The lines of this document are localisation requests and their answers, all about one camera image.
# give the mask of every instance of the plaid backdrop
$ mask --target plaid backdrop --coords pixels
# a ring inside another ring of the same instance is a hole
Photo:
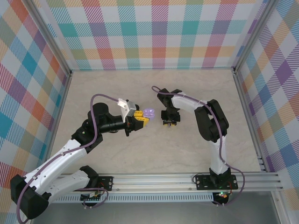
[[[66,79],[21,0],[0,0],[0,224],[17,222],[10,179],[41,163]]]
[[[261,2],[35,0],[69,65],[80,70],[231,67]]]
[[[271,171],[299,223],[299,0],[281,0],[240,71]]]
[[[235,57],[235,60],[234,60],[234,62],[233,62],[233,64],[232,64],[232,67],[235,67],[235,66],[236,66],[236,64],[237,64],[237,62],[238,62],[238,60],[239,60],[239,58],[240,58],[240,56],[241,56],[241,54],[242,54],[242,52],[243,52],[245,46],[247,45],[248,41],[250,40],[251,35],[252,35],[253,31],[255,30],[255,28],[256,28],[256,26],[257,26],[257,24],[258,24],[258,21],[259,21],[259,19],[261,18],[263,12],[264,12],[264,9],[266,8],[266,5],[267,5],[268,1],[269,1],[269,0],[263,0],[263,2],[262,2],[261,6],[260,6],[260,8],[259,8],[259,10],[258,10],[258,12],[257,12],[257,14],[256,14],[256,16],[255,16],[255,18],[254,18],[254,20],[253,20],[251,26],[250,26],[250,28],[249,28],[249,30],[248,30],[248,32],[247,32],[245,38],[244,38],[244,40],[243,40],[243,43],[242,43],[242,45],[241,45],[241,47],[240,47],[240,49],[239,49],[239,51],[238,51],[238,54],[237,54],[237,56]]]

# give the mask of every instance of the purple cable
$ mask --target purple cable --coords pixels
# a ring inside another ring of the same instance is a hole
[[[159,87],[155,86],[155,85],[152,86],[151,89],[152,89],[154,92],[159,93],[159,94],[162,94],[162,95],[173,95],[173,96],[179,96],[179,97],[185,97],[185,98],[191,99],[191,100],[193,100],[193,101],[195,101],[195,102],[197,102],[197,103],[202,104],[203,106],[205,106],[205,107],[209,110],[209,112],[211,113],[211,115],[213,116],[213,118],[214,118],[214,120],[215,120],[217,129],[218,129],[218,132],[219,132],[219,138],[220,138],[219,157],[220,157],[221,161],[222,161],[225,165],[227,165],[229,168],[231,168],[231,169],[233,169],[233,170],[239,172],[239,173],[242,175],[242,177],[243,177],[243,184],[242,184],[241,190],[239,191],[239,193],[237,194],[237,196],[236,196],[233,200],[231,200],[230,202],[226,203],[226,205],[229,205],[229,204],[233,203],[238,197],[240,197],[241,193],[242,193],[243,190],[244,190],[244,187],[245,187],[245,175],[244,175],[244,173],[243,173],[241,170],[239,170],[239,169],[237,169],[237,168],[234,168],[234,167],[228,165],[228,164],[226,163],[226,161],[223,159],[223,157],[222,157],[222,144],[223,144],[223,142],[222,142],[222,132],[221,132],[221,128],[220,128],[219,122],[218,122],[218,120],[217,120],[217,118],[216,118],[214,112],[212,111],[212,109],[211,109],[207,104],[205,104],[205,103],[203,103],[203,102],[201,102],[201,101],[199,101],[199,100],[197,100],[197,99],[195,99],[195,98],[186,96],[186,95],[177,94],[177,93],[171,93],[171,92],[170,92],[170,93],[167,93],[167,92],[160,92],[161,89],[160,89]]]
[[[80,149],[82,149],[82,148],[88,147],[88,146],[90,146],[91,144],[93,144],[93,143],[96,141],[96,139],[97,139],[97,137],[98,137],[98,130],[97,130],[96,122],[95,122],[95,117],[94,117],[94,114],[93,114],[93,100],[94,100],[94,98],[96,98],[96,97],[106,97],[106,98],[108,98],[108,99],[110,99],[110,100],[113,100],[113,101],[115,101],[115,102],[118,102],[117,99],[112,98],[112,97],[107,96],[107,95],[104,95],[104,94],[100,94],[100,93],[98,93],[98,94],[93,95],[93,97],[92,97],[91,100],[90,100],[90,112],[91,112],[92,120],[93,120],[94,138],[93,138],[93,140],[92,140],[91,142],[89,142],[88,144],[86,144],[86,145],[84,145],[84,146],[80,146],[80,147],[78,147],[78,148],[75,148],[75,149],[69,150],[69,151],[67,151],[67,152],[64,152],[64,155],[65,155],[65,154],[68,154],[68,153],[71,153],[71,152],[74,152],[74,151],[77,151],[77,150],[80,150]],[[47,163],[46,163],[42,168],[40,168],[40,170],[39,170],[33,177],[36,177],[36,178],[37,178],[37,176],[40,175],[41,172],[42,172],[48,165],[50,165],[54,160],[56,160],[56,159],[59,158],[60,156],[62,156],[62,155],[59,154],[59,155],[53,157],[51,160],[47,161]],[[17,219],[18,219],[18,222],[19,222],[20,224],[25,224],[25,223],[28,221],[28,219],[26,219],[24,222],[21,220],[21,216],[20,216],[20,206],[21,206],[21,199],[23,198],[23,195],[24,195],[25,191],[27,190],[27,188],[29,187],[29,185],[30,185],[30,184],[33,182],[33,180],[34,180],[33,177],[32,177],[32,178],[28,181],[28,183],[25,185],[25,187],[23,188],[22,192],[20,193],[20,196],[19,196],[19,199],[18,199],[18,203],[17,203],[17,211],[16,211],[16,213],[17,213]]]

